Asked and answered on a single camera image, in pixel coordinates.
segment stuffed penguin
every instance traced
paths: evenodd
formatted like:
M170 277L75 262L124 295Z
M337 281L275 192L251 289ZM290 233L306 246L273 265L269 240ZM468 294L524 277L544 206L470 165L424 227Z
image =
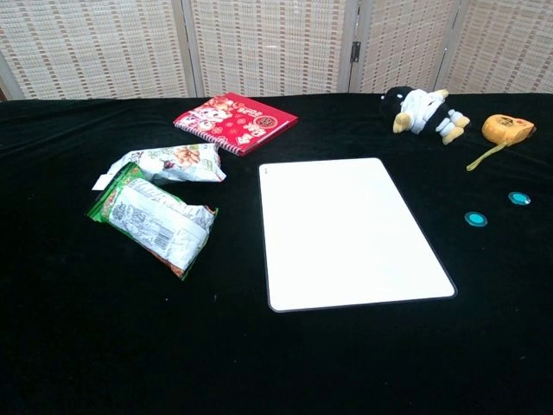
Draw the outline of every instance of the stuffed penguin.
M396 86L380 97L380 112L393 123L396 133L436 135L449 144L464 132L470 119L444 104L448 95L445 89L426 93L422 89Z

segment whiteboard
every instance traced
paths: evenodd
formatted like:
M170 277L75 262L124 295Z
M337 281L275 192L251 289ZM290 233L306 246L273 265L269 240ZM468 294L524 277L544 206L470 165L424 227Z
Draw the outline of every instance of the whiteboard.
M263 164L259 181L274 311L455 295L377 158Z

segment blue disc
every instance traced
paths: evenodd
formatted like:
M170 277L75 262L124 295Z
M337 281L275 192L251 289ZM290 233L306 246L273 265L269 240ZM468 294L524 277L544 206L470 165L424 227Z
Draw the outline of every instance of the blue disc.
M465 220L471 227L484 227L487 225L486 216L478 212L465 213Z
M530 197L520 192L511 192L509 194L509 200L512 201L515 205L529 205Z

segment red notebook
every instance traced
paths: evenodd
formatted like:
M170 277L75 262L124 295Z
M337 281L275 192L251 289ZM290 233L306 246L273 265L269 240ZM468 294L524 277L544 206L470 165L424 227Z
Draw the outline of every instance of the red notebook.
M173 124L243 156L296 122L292 114L237 93L226 93L184 112Z

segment chips bag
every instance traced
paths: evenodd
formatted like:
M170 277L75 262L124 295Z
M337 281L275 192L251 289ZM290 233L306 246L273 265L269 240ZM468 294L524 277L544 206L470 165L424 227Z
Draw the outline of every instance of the chips bag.
M177 145L160 149L130 151L101 175L92 190L103 190L126 163L140 167L149 182L222 182L225 173L215 144Z
M206 244L217 210L191 206L146 180L127 163L87 216L107 222L152 252L181 280Z

